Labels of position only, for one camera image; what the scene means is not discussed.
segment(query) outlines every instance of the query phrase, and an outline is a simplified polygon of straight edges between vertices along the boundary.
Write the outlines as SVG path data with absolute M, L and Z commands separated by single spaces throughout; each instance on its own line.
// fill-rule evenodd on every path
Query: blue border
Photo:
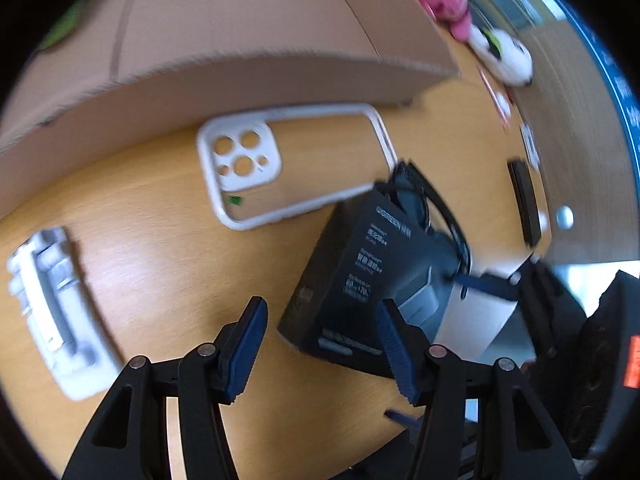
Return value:
M 636 193 L 638 194 L 638 207 L 640 208 L 640 107 L 638 107 L 638 100 L 622 70 L 617 66 L 610 51 L 599 40 L 596 33 L 580 19 L 578 14 L 564 0 L 555 1 L 564 11 L 569 23 L 580 34 L 584 44 L 589 48 L 591 57 L 596 61 L 602 78 L 609 89 L 611 99 L 616 106 L 620 124 L 625 131 L 626 142 L 629 146 L 631 163 L 636 174 Z

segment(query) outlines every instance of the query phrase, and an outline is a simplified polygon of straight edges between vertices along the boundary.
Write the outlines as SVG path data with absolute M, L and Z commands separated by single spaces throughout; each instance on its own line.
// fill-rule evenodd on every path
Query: blue gripper pad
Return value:
M 378 324 L 378 336 L 396 378 L 398 390 L 410 403 L 415 404 L 420 396 L 420 391 L 416 384 L 415 365 L 400 337 L 398 327 L 383 303 L 378 305 L 376 321 Z
M 238 342 L 229 359 L 228 380 L 225 386 L 225 396 L 233 402 L 238 395 L 244 392 L 255 358 L 262 344 L 264 333 L 267 330 L 267 302 L 259 298 L 259 302 L 250 313 L 248 320 L 243 319 L 236 324 L 235 330 L 242 330 L 238 336 Z

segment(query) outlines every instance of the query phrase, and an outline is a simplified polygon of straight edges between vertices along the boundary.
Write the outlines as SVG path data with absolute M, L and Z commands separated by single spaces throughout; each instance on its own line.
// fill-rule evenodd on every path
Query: product box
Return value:
M 2 110 L 0 218 L 94 160 L 214 116 L 397 103 L 458 75 L 416 0 L 85 2 Z
M 392 377 L 378 339 L 376 307 L 392 298 L 405 320 L 433 340 L 458 265 L 446 234 L 425 234 L 372 190 L 336 206 L 278 332 L 314 357 Z

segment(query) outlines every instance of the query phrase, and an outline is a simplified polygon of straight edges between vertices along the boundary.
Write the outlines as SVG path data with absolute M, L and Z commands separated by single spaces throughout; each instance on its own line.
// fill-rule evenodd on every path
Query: black box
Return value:
M 426 234 L 382 193 L 338 204 L 280 319 L 295 348 L 392 377 L 375 311 L 393 298 L 407 322 L 433 340 L 460 261 L 444 233 Z

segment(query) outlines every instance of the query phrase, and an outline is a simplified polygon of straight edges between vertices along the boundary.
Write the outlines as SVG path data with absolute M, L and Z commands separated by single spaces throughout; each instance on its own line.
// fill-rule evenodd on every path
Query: blue strap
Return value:
M 490 296 L 502 298 L 507 301 L 519 301 L 520 289 L 509 280 L 493 274 L 483 274 L 482 276 L 472 276 L 471 274 L 456 274 L 453 281 L 461 286 L 479 290 Z
M 407 348 L 398 332 L 398 327 L 383 303 L 376 309 L 376 321 L 378 322 L 378 336 L 385 349 L 386 358 L 389 360 L 391 371 L 396 378 L 398 390 L 410 403 L 415 404 L 420 397 L 420 390 L 416 383 L 415 366 Z

